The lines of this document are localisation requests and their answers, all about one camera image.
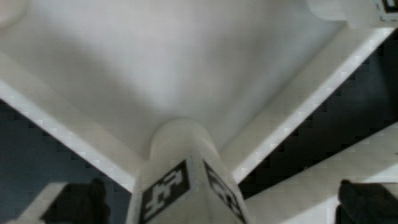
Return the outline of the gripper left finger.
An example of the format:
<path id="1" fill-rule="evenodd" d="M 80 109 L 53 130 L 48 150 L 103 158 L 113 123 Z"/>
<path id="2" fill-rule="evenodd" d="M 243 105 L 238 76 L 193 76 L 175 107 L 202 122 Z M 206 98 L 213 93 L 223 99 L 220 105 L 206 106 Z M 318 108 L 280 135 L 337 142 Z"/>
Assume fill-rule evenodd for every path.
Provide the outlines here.
<path id="1" fill-rule="evenodd" d="M 14 224 L 110 224 L 103 181 L 49 183 Z"/>

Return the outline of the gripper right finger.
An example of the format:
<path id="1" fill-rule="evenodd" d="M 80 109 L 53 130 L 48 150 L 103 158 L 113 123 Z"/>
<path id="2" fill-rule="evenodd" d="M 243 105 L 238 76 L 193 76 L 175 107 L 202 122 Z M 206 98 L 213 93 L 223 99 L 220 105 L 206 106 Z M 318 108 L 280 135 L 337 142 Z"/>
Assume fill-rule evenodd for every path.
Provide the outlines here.
<path id="1" fill-rule="evenodd" d="M 398 182 L 341 181 L 334 224 L 398 224 Z"/>

